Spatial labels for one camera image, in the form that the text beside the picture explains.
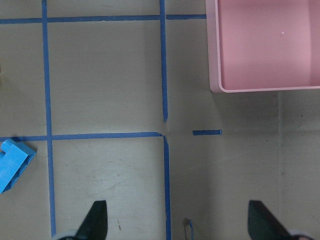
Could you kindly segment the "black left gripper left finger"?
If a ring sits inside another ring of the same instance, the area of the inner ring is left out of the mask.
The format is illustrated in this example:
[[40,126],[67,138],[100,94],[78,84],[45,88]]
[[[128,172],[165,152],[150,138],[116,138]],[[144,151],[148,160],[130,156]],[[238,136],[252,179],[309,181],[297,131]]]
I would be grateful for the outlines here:
[[107,202],[95,201],[78,228],[76,240],[105,240],[108,233]]

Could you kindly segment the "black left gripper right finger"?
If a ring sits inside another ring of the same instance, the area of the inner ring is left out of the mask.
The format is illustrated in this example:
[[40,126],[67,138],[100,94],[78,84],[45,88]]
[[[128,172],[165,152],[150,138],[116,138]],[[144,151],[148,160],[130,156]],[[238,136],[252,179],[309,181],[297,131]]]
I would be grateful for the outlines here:
[[248,203],[247,229],[251,240],[290,240],[290,233],[260,200]]

